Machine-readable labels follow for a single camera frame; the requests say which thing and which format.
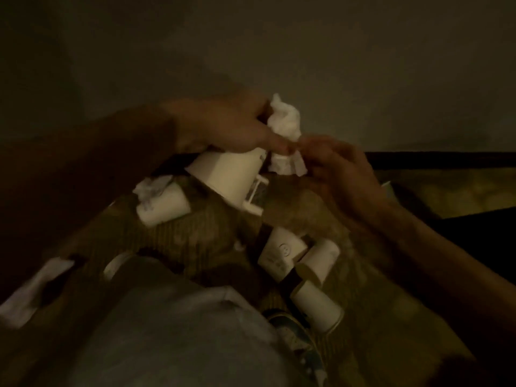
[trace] person's right hand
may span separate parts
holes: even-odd
[[[302,136],[298,146],[309,170],[303,180],[308,188],[350,231],[374,235],[390,202],[365,154],[330,136]]]

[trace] wall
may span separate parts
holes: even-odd
[[[2,1],[1,137],[246,84],[368,150],[514,151],[515,2]]]

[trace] white tissue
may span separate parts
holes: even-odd
[[[280,136],[284,136],[290,141],[297,141],[301,136],[301,116],[297,108],[282,102],[278,94],[273,95],[270,106],[274,113],[267,120],[267,125]],[[298,151],[292,156],[273,153],[270,161],[269,171],[279,175],[303,176],[307,173],[303,158]]]
[[[25,325],[38,309],[33,302],[43,286],[70,269],[74,263],[72,260],[62,260],[61,258],[52,258],[46,261],[34,277],[3,302],[0,306],[0,320],[14,329]]]
[[[163,175],[156,179],[145,178],[135,186],[132,192],[138,195],[140,202],[145,203],[163,193],[163,190],[165,190],[171,180],[172,175]]]

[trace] white cylinder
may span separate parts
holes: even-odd
[[[283,227],[275,227],[258,258],[258,264],[276,282],[280,282],[307,248],[306,243],[292,232]]]
[[[221,195],[230,206],[242,210],[266,157],[267,151],[261,148],[245,153],[207,151],[186,171]]]
[[[177,219],[190,212],[190,203],[177,183],[171,183],[163,193],[136,207],[136,213],[147,227]]]
[[[344,310],[311,281],[303,281],[290,297],[310,325],[321,334],[330,334],[344,317]]]
[[[329,239],[318,240],[296,265],[296,272],[304,280],[312,281],[316,286],[323,285],[339,254],[339,246]]]

